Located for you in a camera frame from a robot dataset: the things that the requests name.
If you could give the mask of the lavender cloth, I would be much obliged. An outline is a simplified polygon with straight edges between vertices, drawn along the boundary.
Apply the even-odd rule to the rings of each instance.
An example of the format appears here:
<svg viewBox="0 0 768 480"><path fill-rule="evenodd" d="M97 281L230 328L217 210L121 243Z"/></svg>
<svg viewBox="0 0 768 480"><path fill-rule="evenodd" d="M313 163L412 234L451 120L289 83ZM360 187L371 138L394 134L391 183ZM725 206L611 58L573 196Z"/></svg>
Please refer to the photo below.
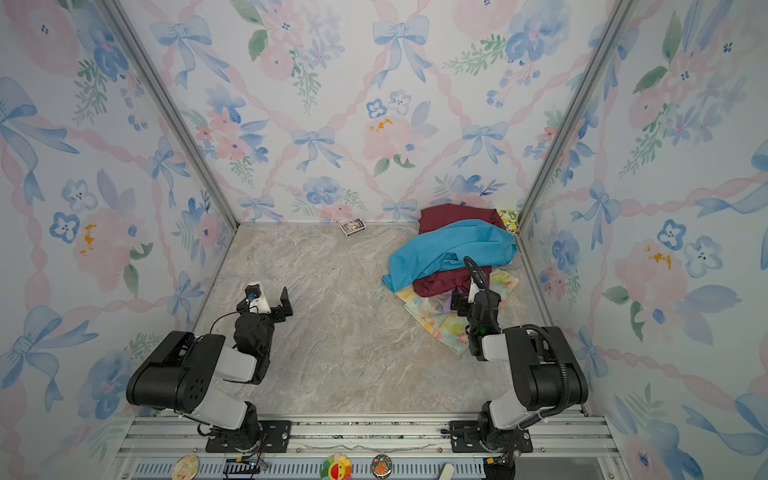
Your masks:
<svg viewBox="0 0 768 480"><path fill-rule="evenodd" d="M447 313L450 311L456 311L456 301L454 300L455 291L445 292L434 297L436 308L438 311Z"/></svg>

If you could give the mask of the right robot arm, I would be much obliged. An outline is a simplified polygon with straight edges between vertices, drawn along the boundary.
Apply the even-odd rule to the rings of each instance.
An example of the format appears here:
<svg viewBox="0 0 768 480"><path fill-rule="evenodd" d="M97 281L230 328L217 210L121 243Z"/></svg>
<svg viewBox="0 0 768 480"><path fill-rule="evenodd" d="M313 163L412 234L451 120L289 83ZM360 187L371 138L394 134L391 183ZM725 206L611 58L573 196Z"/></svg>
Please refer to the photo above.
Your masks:
<svg viewBox="0 0 768 480"><path fill-rule="evenodd" d="M506 363L511 388L483 405L478 433L526 430L588 400L586 375L558 327L535 324L501 328L500 295L490 290L455 292L451 309L468 321L469 352L478 361Z"/></svg>

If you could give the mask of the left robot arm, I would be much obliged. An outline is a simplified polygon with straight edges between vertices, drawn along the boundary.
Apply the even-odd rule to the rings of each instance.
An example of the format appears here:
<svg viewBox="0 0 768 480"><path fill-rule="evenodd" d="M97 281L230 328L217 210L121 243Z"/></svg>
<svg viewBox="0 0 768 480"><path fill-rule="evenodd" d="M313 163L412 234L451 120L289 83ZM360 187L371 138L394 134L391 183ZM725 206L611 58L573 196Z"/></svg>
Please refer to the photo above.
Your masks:
<svg viewBox="0 0 768 480"><path fill-rule="evenodd" d="M130 378L127 401L172 410L209 425L212 432L253 432L256 407L219 390L213 381L260 384L271 363L275 326L291 317L293 308L286 288L271 306L262 285L254 282L245 287L235 313L232 347L222 334L170 332Z"/></svg>

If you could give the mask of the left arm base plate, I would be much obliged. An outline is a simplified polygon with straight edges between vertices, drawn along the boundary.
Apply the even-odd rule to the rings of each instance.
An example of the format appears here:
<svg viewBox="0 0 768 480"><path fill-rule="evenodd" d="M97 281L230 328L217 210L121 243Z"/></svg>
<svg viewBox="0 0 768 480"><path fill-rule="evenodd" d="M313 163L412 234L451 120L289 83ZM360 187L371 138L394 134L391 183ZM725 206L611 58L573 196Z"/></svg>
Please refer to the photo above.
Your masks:
<svg viewBox="0 0 768 480"><path fill-rule="evenodd" d="M245 422L238 430L214 427L207 435L207 453L285 453L293 423L289 420Z"/></svg>

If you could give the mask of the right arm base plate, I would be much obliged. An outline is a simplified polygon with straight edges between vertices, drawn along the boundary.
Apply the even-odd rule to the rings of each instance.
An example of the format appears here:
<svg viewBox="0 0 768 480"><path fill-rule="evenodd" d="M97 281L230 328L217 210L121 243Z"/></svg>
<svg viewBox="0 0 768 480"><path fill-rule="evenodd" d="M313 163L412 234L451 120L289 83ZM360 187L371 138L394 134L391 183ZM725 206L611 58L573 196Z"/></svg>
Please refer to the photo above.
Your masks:
<svg viewBox="0 0 768 480"><path fill-rule="evenodd" d="M533 452L527 430L499 430L483 425L479 420L453 420L440 433L448 437L454 453L502 455Z"/></svg>

